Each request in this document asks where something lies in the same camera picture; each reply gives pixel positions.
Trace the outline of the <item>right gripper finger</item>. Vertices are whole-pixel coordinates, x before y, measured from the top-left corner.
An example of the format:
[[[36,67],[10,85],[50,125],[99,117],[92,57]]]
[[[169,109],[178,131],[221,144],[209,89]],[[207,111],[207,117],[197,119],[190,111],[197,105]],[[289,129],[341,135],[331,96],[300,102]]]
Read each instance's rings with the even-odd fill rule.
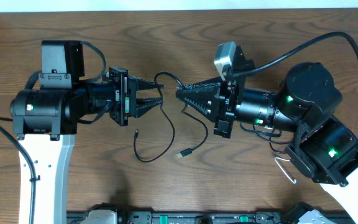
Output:
[[[222,80],[220,77],[211,78],[198,83],[185,85],[184,90],[201,90],[206,88],[220,87]]]
[[[206,119],[216,122],[219,109],[220,86],[188,85],[178,87],[176,97],[194,108]]]

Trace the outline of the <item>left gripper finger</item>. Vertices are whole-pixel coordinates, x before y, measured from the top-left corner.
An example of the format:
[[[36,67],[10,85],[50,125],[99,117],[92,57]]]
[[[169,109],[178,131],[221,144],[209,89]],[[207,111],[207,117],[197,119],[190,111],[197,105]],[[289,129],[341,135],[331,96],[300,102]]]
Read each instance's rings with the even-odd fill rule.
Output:
[[[134,76],[134,81],[136,91],[165,88],[164,84],[156,84],[155,82],[143,80],[136,76]]]
[[[161,105],[163,100],[161,98],[137,98],[135,104],[135,118],[140,118],[146,112],[154,108],[155,106]]]

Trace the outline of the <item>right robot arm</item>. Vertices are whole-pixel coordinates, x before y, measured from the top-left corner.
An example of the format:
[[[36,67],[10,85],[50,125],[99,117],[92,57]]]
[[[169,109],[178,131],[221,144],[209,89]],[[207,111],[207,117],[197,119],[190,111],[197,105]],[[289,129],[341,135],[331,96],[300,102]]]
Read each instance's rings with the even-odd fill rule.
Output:
[[[271,92],[245,87],[255,66],[235,43],[221,44],[214,63],[218,77],[179,87],[177,98],[213,122],[214,133],[224,138],[235,122],[260,126],[269,138],[291,132],[285,145],[290,162],[358,223],[358,139],[334,115],[342,94],[324,66],[295,65],[280,91]]]

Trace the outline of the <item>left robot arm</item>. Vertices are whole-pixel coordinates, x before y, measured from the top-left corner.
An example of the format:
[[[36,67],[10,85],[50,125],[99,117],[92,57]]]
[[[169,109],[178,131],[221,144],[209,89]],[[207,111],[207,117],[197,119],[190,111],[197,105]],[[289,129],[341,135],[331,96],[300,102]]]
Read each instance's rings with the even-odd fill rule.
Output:
[[[67,176],[77,127],[86,117],[108,114],[120,126],[162,104],[138,98],[156,84],[124,68],[103,67],[85,78],[81,40],[45,40],[42,69],[33,73],[10,105],[21,162],[21,223],[63,223],[67,212]]]

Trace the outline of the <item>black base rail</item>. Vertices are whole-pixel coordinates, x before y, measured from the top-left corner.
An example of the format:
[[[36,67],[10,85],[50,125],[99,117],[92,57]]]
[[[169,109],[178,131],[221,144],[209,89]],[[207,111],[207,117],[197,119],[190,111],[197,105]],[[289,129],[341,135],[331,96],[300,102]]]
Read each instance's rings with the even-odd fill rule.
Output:
[[[324,213],[300,202],[287,212],[162,212],[151,208],[124,208],[102,203],[86,212],[68,212],[67,223],[353,223],[346,213]]]

